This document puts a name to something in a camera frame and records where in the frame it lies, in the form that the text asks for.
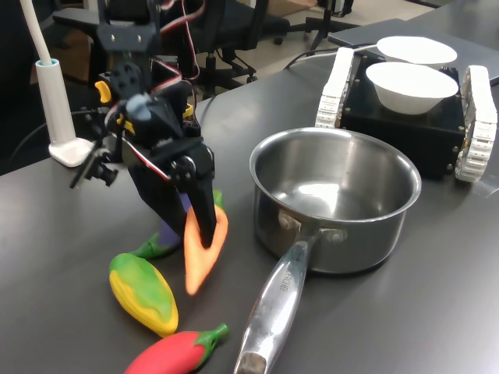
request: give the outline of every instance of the toy pepper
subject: toy pepper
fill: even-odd
[[[159,336],[177,330],[179,312],[172,290],[145,259],[131,253],[117,255],[109,265],[109,283],[119,304]]]
[[[213,331],[176,333],[142,352],[125,374],[187,374],[205,363],[218,340],[227,334],[225,324]]]

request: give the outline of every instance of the black cable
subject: black cable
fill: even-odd
[[[360,48],[360,47],[366,47],[368,45],[373,45],[374,43],[362,43],[362,44],[355,44],[355,45],[348,45],[346,46],[347,48]],[[297,55],[293,60],[291,60],[287,65],[286,67],[283,68],[283,70],[286,70],[286,69],[289,69],[291,67],[291,65],[293,65],[299,58],[305,56],[305,55],[309,55],[310,53],[321,53],[321,52],[336,52],[338,51],[340,47],[336,47],[336,48],[328,48],[328,49],[316,49],[315,51],[307,51],[307,52],[303,52],[303,53],[300,53],[299,55]]]
[[[73,116],[73,115],[92,115],[92,114],[96,114],[96,113],[99,113],[99,111],[97,109],[93,109],[93,110],[89,110],[89,111],[72,111],[71,116]],[[47,122],[42,123],[36,129],[34,129],[32,132],[30,132],[28,135],[24,136],[23,140],[20,141],[20,143],[17,145],[15,150],[10,155],[10,158],[7,161],[7,165],[5,166],[5,173],[4,174],[7,174],[8,172],[10,172],[10,167],[12,166],[12,163],[16,159],[16,156],[19,153],[19,151],[21,150],[21,148],[23,148],[24,144],[26,144],[28,140],[30,140],[34,135],[37,134],[37,132],[39,132],[41,129],[43,129],[45,127],[47,127]]]

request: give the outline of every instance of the toy carrot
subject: toy carrot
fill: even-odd
[[[187,374],[199,368],[227,334],[223,323],[213,331],[176,333],[142,352],[125,374]]]
[[[196,294],[208,274],[211,272],[228,231],[228,219],[224,211],[215,205],[217,226],[210,248],[201,243],[200,227],[197,224],[193,208],[187,212],[184,231],[184,254],[186,258],[186,290],[189,295]]]
[[[179,324],[172,290],[157,269],[131,253],[117,255],[109,265],[109,283],[121,306],[161,337]]]

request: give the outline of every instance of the pot rim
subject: pot rim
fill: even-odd
[[[352,137],[356,136],[358,138],[365,139],[367,141],[370,141],[372,143],[379,144],[386,150],[392,152],[397,158],[404,164],[406,164],[407,168],[410,170],[410,175],[412,176],[413,180],[413,190],[412,190],[412,195],[411,198],[400,208],[397,210],[385,214],[384,216],[379,216],[379,217],[373,217],[373,218],[367,218],[364,220],[340,220],[340,219],[332,219],[332,218],[326,218],[322,216],[316,216],[313,214],[306,214],[303,212],[300,212],[299,210],[294,209],[292,206],[289,206],[288,204],[283,203],[281,200],[276,198],[274,195],[269,193],[260,183],[260,180],[257,177],[257,171],[256,171],[256,164],[258,157],[272,144],[276,143],[282,138],[288,137],[291,134],[296,134],[296,133],[323,133],[323,134],[329,134],[329,135],[336,135],[336,136],[342,136],[342,137]],[[286,209],[292,211],[293,213],[297,213],[301,216],[308,217],[308,218],[313,218],[316,220],[322,220],[322,221],[328,221],[328,222],[333,222],[333,223],[344,223],[344,224],[351,224],[351,223],[369,223],[369,222],[376,222],[376,221],[383,221],[387,220],[388,218],[392,218],[394,216],[399,215],[400,213],[405,212],[408,208],[410,208],[418,199],[419,194],[421,193],[421,176],[419,175],[418,169],[410,159],[407,158],[406,155],[404,155],[400,150],[396,149],[395,147],[391,146],[390,144],[373,138],[372,136],[368,136],[365,134],[362,134],[360,132],[354,132],[354,131],[349,131],[349,130],[342,130],[342,129],[326,129],[326,128],[320,128],[320,127],[303,127],[301,129],[291,129],[291,130],[285,130],[282,132],[278,132],[277,134],[274,134],[272,136],[267,137],[266,139],[262,140],[253,150],[251,153],[251,156],[249,156],[249,171],[251,172],[251,176],[253,177],[253,180],[255,184],[258,186],[258,188],[265,193],[270,199],[275,201],[277,204],[280,206],[285,207]]]

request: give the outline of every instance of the gray table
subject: gray table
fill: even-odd
[[[252,233],[251,150],[313,124],[332,60],[317,58],[200,105],[230,230],[200,293],[184,291],[182,252],[153,261],[171,285],[179,330],[232,334],[202,373],[232,373],[253,302],[276,259]],[[157,229],[123,172],[110,188],[68,188],[47,160],[0,178],[0,372],[120,373],[157,337],[114,300],[108,264]],[[471,189],[423,183],[393,256],[361,277],[310,274],[274,374],[477,374],[499,370],[499,154]]]
[[[498,0],[453,0],[409,22],[499,50]]]

